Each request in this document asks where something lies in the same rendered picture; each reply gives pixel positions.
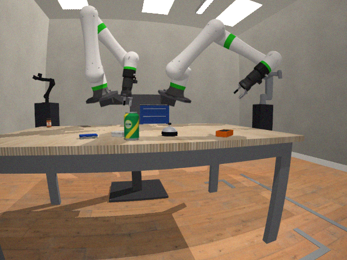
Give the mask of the orange digital multimeter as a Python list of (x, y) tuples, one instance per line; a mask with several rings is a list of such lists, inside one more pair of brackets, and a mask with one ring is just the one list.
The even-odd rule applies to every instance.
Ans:
[(233, 130), (231, 129), (222, 129), (219, 131), (216, 131), (216, 137), (229, 137), (233, 135)]

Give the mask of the green and yellow drink can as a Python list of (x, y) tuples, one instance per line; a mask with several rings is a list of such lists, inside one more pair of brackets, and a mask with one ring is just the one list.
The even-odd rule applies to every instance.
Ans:
[(139, 115), (137, 112), (126, 112), (124, 115), (124, 138), (126, 140), (139, 138)]

